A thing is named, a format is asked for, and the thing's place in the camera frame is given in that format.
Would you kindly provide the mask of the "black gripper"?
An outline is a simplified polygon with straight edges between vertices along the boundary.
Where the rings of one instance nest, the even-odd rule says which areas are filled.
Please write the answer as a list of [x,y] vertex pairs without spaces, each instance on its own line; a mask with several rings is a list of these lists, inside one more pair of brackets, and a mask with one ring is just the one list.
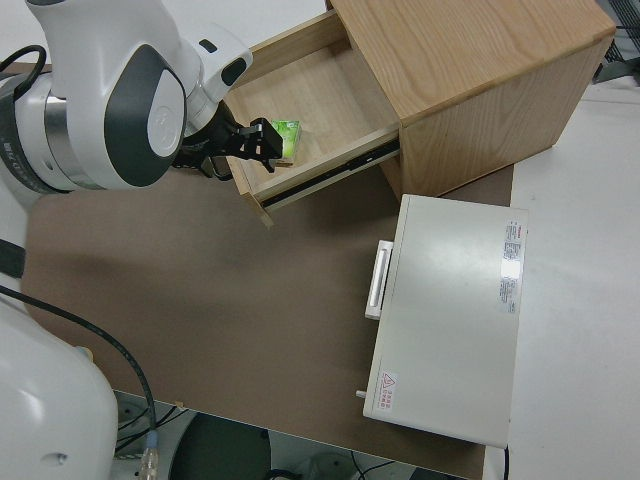
[[243,126],[231,112],[217,112],[201,130],[184,138],[172,166],[216,173],[213,158],[232,156],[257,160],[274,173],[282,153],[283,139],[267,119]]

